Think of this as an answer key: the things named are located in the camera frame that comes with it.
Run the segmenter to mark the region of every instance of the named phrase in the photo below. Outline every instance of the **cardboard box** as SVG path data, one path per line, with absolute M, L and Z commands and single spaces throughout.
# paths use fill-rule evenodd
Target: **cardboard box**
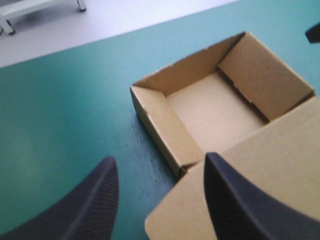
M 272 197 L 320 219 L 311 207 L 320 200 L 320 102 L 251 33 L 194 53 L 130 91 L 173 172 L 185 175 L 146 219 L 150 239 L 216 239 L 204 197 L 207 152 L 219 153 Z M 312 182 L 317 186 L 306 187 Z
M 130 88 L 134 108 L 177 177 L 314 96 L 251 33 L 241 33 Z

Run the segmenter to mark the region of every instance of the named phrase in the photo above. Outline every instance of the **teal table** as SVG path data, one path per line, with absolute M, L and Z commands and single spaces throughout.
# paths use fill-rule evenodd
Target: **teal table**
M 319 0 L 244 0 L 0 69 L 0 234 L 111 155 L 120 184 L 112 238 L 148 239 L 145 217 L 176 180 L 137 118 L 129 86 L 251 31 L 319 92 L 320 44 L 304 36 L 319 21 Z

